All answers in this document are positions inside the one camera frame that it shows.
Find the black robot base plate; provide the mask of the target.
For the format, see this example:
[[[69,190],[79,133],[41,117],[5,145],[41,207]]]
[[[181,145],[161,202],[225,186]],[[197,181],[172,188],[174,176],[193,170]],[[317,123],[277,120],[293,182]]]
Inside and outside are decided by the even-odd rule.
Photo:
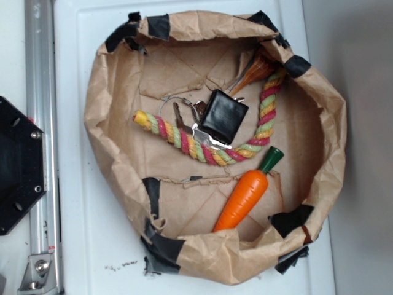
[[[1,235],[45,194],[44,133],[1,97]]]

